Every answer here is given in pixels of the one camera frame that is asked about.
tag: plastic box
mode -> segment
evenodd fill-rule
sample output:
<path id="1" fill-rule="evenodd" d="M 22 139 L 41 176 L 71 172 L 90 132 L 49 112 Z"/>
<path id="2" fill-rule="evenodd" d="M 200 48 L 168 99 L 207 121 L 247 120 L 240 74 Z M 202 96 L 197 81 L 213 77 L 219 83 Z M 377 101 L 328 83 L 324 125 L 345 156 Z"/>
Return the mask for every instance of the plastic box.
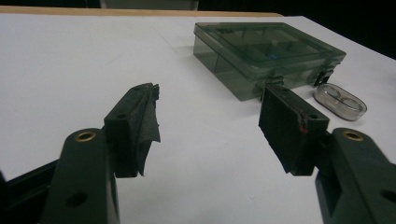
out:
<path id="1" fill-rule="evenodd" d="M 197 22 L 193 54 L 240 101 L 265 83 L 326 83 L 346 54 L 283 22 Z"/>

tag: translucent green box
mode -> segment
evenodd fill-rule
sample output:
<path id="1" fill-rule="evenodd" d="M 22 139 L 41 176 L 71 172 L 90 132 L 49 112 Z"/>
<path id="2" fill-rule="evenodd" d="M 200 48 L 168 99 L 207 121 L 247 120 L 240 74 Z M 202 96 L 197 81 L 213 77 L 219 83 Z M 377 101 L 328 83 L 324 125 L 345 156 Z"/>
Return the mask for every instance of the translucent green box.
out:
<path id="1" fill-rule="evenodd" d="M 240 100 L 326 83 L 346 53 L 283 22 L 197 22 L 194 55 Z"/>

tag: white surface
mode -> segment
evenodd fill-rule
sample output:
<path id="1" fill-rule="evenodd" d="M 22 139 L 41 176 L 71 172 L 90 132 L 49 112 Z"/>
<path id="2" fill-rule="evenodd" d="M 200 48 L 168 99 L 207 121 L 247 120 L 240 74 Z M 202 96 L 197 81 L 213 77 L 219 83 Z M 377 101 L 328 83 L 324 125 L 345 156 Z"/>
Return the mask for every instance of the white surface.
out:
<path id="1" fill-rule="evenodd" d="M 357 122 L 317 104 L 329 131 L 369 134 L 396 162 L 396 62 L 303 18 L 0 15 L 0 169 L 6 179 L 59 158 L 63 141 L 103 118 L 133 86 L 160 84 L 162 142 L 146 176 L 118 179 L 121 223 L 321 223 L 313 176 L 285 175 L 239 102 L 193 55 L 197 21 L 283 21 L 346 52 L 330 82 L 368 105 Z"/>

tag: container lid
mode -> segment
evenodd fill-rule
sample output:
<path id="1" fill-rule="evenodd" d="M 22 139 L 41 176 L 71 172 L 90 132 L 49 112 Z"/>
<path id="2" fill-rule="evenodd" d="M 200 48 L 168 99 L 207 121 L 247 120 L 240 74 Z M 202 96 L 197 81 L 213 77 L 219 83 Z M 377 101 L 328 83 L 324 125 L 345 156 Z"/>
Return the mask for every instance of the container lid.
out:
<path id="1" fill-rule="evenodd" d="M 197 22 L 194 33 L 250 80 L 276 70 L 304 70 L 318 61 L 334 65 L 346 56 L 283 22 Z"/>

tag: dark background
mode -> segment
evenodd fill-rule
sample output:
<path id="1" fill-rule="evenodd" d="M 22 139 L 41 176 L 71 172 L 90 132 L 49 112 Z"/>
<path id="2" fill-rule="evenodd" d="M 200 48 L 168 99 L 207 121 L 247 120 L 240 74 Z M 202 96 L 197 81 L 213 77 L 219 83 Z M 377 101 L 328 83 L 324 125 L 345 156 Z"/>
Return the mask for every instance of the dark background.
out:
<path id="1" fill-rule="evenodd" d="M 0 0 L 4 6 L 100 7 L 99 0 Z M 396 7 L 391 1 L 199 0 L 202 11 L 276 12 L 305 16 L 396 60 Z"/>

